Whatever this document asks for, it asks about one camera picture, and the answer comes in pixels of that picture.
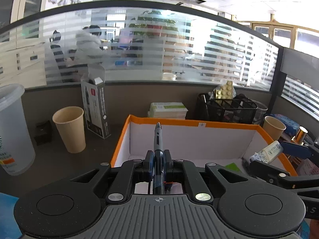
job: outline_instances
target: brown paper cup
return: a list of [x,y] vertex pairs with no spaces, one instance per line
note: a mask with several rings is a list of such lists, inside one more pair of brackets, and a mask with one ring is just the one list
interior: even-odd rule
[[271,116],[266,116],[263,129],[272,137],[272,139],[278,140],[286,129],[286,126],[280,120]]
[[82,108],[70,106],[58,110],[52,117],[69,153],[79,153],[86,146],[83,113]]

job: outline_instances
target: silver bolt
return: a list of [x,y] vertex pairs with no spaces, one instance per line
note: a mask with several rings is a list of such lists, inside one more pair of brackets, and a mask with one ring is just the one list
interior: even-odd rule
[[124,196],[120,193],[113,193],[108,196],[108,199],[111,201],[119,201],[122,200]]
[[207,193],[198,193],[195,198],[200,201],[207,201],[211,199],[211,196]]

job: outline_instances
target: dark desk surface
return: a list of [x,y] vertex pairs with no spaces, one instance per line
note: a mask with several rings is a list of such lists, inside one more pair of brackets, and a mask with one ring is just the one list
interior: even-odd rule
[[11,176],[0,167],[0,192],[21,197],[27,192],[67,177],[72,173],[112,159],[122,126],[111,126],[111,136],[102,139],[85,130],[87,146],[84,151],[71,154],[66,150],[59,134],[54,133],[52,142],[34,145],[35,160],[23,174]]

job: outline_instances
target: gold cylinder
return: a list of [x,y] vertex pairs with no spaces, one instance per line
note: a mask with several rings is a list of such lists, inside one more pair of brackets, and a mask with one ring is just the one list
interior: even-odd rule
[[297,131],[297,134],[292,138],[292,141],[298,145],[301,145],[307,133],[307,129],[300,126],[299,130]]

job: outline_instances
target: black mesh organizer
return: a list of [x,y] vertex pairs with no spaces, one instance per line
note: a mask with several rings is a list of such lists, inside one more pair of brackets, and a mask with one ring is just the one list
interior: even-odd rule
[[210,100],[209,97],[207,93],[200,93],[198,95],[194,114],[195,120],[242,124],[253,123],[257,109],[257,105],[253,101],[247,98]]

